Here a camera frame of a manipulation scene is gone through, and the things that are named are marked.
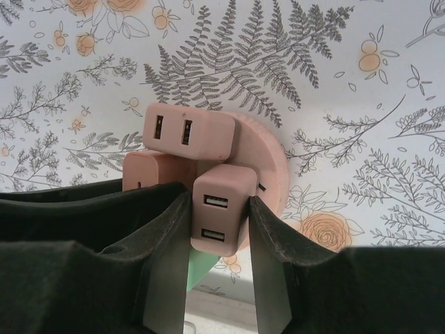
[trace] botanical print background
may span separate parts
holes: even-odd
[[[248,113],[314,241],[445,246],[445,1],[0,0],[0,190],[121,176],[151,102]],[[208,293],[253,301],[249,250]]]

